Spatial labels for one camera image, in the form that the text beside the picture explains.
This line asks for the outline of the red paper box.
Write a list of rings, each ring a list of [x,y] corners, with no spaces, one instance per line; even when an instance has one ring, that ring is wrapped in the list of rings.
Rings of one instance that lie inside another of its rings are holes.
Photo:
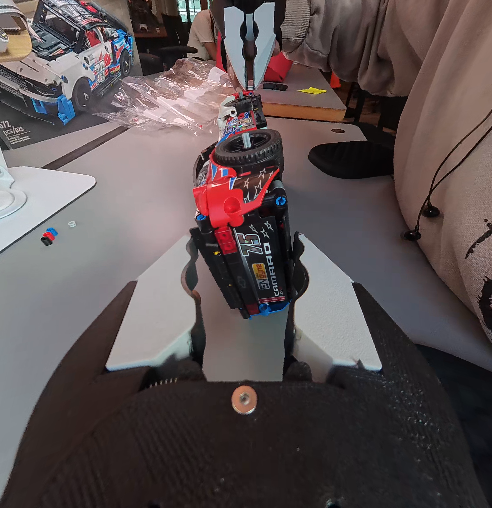
[[[226,58],[225,47],[222,41],[221,34],[217,35],[217,67],[222,71],[226,71]],[[282,83],[284,82],[287,73],[292,67],[292,60],[288,60],[281,52],[273,55],[269,61],[267,70],[264,75],[264,81]]]

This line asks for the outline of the toy brick race car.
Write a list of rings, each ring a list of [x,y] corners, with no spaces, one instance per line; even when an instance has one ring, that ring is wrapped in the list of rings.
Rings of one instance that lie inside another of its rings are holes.
[[[292,299],[283,144],[262,106],[252,91],[226,97],[218,141],[193,170],[192,240],[227,304],[244,319],[279,312]]]

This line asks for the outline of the person's leg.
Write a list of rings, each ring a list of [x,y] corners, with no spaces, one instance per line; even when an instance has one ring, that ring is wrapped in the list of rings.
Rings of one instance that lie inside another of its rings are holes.
[[[417,348],[451,400],[477,478],[492,507],[492,372],[428,346]]]

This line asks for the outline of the white grey-striped case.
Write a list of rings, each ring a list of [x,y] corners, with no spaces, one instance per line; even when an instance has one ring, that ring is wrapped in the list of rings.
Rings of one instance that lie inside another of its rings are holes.
[[[24,25],[27,25],[27,18],[18,8],[14,1],[0,1],[0,15],[9,15],[21,19]]]

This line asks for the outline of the toy car box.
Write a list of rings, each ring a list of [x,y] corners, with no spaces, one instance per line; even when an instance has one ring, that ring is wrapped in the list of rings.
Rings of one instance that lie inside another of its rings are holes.
[[[102,124],[103,98],[140,75],[132,1],[13,1],[31,52],[0,62],[0,145],[12,150]]]

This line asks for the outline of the wooden-edged desk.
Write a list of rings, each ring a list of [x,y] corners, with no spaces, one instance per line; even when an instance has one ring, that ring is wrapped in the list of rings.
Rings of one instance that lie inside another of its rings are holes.
[[[344,103],[318,69],[296,63],[289,70],[284,84],[288,86],[285,92],[258,89],[265,116],[335,123],[344,119]],[[298,92],[311,86],[326,89],[327,93],[312,96]]]

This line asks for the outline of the person's right forearm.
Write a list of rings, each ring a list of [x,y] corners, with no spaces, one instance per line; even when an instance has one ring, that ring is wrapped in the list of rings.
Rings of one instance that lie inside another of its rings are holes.
[[[378,96],[492,93],[492,1],[287,1],[283,50]]]

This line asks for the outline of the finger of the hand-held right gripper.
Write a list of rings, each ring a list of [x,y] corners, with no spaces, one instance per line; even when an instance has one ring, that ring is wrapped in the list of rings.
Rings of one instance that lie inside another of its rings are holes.
[[[242,88],[251,88],[248,64],[243,54],[245,33],[241,32],[248,11],[249,6],[227,6],[223,10],[224,45],[228,63]]]
[[[249,14],[249,90],[263,81],[275,47],[275,3],[263,2]]]

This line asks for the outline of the grey desk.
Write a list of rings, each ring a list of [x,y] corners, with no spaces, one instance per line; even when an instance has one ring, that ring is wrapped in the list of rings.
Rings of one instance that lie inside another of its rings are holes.
[[[406,229],[391,177],[341,180],[307,156],[362,139],[353,124],[269,118],[283,139],[291,231],[361,283],[408,337],[492,371],[492,346]],[[0,254],[0,498],[45,385],[130,281],[195,225],[192,168],[212,135],[126,130],[65,164],[96,185]],[[50,246],[47,228],[58,236]]]

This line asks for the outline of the person's beige hoodie torso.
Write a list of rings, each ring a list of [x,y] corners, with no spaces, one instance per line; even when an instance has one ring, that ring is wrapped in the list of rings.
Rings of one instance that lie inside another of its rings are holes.
[[[492,343],[492,1],[448,5],[402,113],[395,191],[420,249]]]

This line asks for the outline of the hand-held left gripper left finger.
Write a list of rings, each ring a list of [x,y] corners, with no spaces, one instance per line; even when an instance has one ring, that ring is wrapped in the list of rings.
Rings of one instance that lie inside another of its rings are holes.
[[[192,359],[200,366],[206,345],[196,261],[190,235],[179,239],[138,277],[105,364],[108,371],[170,368]]]

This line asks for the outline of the clear plastic bag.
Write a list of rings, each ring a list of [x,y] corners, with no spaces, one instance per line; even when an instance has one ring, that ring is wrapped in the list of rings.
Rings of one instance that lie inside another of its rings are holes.
[[[228,74],[215,64],[185,58],[169,71],[120,80],[91,112],[128,128],[216,134],[219,107],[234,92]]]

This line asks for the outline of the black chair seat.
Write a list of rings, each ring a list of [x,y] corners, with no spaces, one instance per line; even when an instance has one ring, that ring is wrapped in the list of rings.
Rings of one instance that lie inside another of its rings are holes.
[[[365,179],[394,174],[394,150],[371,141],[321,144],[308,160],[324,174],[339,179]]]

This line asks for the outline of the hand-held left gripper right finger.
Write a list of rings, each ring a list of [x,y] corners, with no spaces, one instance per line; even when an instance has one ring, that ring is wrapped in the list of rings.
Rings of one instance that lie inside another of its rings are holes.
[[[314,382],[327,382],[339,367],[380,372],[353,280],[300,232],[292,253],[284,378],[311,374]]]

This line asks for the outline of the black office chair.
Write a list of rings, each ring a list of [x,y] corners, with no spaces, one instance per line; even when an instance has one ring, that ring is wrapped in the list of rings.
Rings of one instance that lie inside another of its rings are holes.
[[[170,70],[177,60],[188,54],[197,54],[198,50],[190,46],[171,46],[154,50],[151,53],[139,53],[143,76],[162,73]]]

